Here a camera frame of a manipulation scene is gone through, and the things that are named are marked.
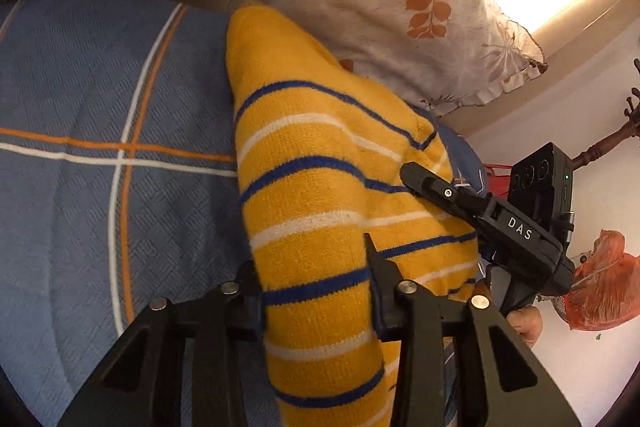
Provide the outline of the person's hand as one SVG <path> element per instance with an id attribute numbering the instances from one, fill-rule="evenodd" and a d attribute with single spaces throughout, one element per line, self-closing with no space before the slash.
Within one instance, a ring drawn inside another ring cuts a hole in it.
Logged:
<path id="1" fill-rule="evenodd" d="M 527 306 L 511 311 L 506 316 L 506 321 L 529 348 L 536 345 L 542 333 L 542 317 L 536 307 Z"/>

